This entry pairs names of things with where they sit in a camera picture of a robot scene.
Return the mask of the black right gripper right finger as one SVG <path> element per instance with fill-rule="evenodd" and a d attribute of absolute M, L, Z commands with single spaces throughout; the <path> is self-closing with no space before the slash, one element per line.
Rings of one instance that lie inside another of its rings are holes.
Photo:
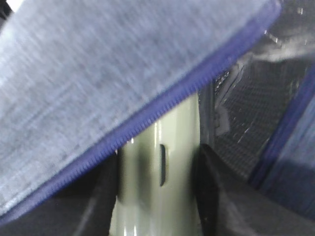
<path fill-rule="evenodd" d="M 193 159 L 193 190 L 204 236 L 313 236 L 314 221 L 248 186 L 206 144 Z"/>

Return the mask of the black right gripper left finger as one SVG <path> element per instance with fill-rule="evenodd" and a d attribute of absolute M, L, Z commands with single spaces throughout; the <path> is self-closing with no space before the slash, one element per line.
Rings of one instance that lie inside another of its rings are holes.
<path fill-rule="evenodd" d="M 31 211 L 0 228 L 2 236 L 107 236 L 118 192 L 113 154 Z"/>

